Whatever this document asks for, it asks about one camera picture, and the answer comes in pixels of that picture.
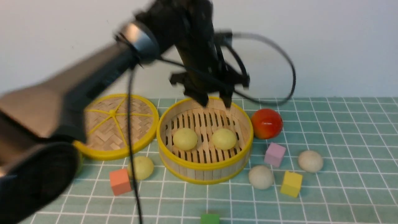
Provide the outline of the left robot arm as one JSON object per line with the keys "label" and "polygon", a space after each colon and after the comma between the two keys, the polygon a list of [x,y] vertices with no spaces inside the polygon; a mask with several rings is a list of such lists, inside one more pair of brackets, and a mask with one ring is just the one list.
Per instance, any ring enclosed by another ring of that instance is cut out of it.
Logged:
{"label": "left robot arm", "polygon": [[242,61],[221,57],[225,33],[213,27],[209,0],[155,0],[110,44],[50,79],[1,96],[1,223],[17,224],[54,201],[80,163],[73,141],[86,142],[85,108],[125,71],[161,60],[175,46],[186,71],[172,85],[205,107],[219,92],[227,108],[235,85],[248,87]]}

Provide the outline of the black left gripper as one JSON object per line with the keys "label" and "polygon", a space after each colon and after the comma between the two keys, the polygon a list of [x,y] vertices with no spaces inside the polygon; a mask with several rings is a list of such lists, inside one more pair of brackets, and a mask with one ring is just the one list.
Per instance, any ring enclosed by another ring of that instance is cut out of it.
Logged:
{"label": "black left gripper", "polygon": [[[233,33],[219,31],[209,41],[202,42],[188,37],[176,45],[176,49],[185,67],[185,72],[173,73],[170,76],[172,85],[182,84],[184,95],[195,100],[202,107],[207,107],[207,93],[220,91],[220,99],[225,108],[230,108],[235,85],[249,87],[250,77],[243,61],[232,48]],[[235,58],[240,72],[237,72],[223,57],[221,47],[226,47]],[[232,89],[221,89],[217,82]]]}

